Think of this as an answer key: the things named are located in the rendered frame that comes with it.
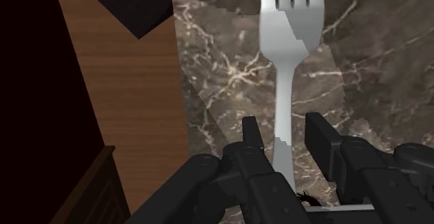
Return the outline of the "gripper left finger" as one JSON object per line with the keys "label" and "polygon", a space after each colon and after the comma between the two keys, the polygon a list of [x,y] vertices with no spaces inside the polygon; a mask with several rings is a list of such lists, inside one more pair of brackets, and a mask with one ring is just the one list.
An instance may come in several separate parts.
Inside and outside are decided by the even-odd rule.
{"label": "gripper left finger", "polygon": [[242,119],[243,140],[223,157],[188,159],[124,224],[219,224],[240,206],[246,224],[312,224],[304,206],[264,154],[255,117]]}

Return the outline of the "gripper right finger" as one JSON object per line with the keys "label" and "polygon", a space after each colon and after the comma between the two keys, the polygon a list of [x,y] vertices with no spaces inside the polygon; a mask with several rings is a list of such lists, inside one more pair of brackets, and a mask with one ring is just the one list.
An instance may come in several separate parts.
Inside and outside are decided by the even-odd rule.
{"label": "gripper right finger", "polygon": [[340,135],[320,113],[305,116],[305,146],[342,205],[368,200],[382,224],[434,224],[434,148],[404,143],[386,153]]}

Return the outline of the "silver metal fork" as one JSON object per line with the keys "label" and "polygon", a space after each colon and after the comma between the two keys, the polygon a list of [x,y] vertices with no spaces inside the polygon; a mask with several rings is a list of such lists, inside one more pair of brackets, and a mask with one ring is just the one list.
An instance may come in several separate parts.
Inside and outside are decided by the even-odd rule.
{"label": "silver metal fork", "polygon": [[320,45],[324,0],[261,0],[259,48],[276,69],[273,168],[294,189],[291,98],[294,72]]}

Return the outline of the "dark wooden cabinet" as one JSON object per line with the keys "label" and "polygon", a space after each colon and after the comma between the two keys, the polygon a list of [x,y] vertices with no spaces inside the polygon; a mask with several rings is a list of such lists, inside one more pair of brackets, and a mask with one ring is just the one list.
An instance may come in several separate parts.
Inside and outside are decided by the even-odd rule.
{"label": "dark wooden cabinet", "polygon": [[131,214],[114,150],[104,146],[49,224],[124,224]]}

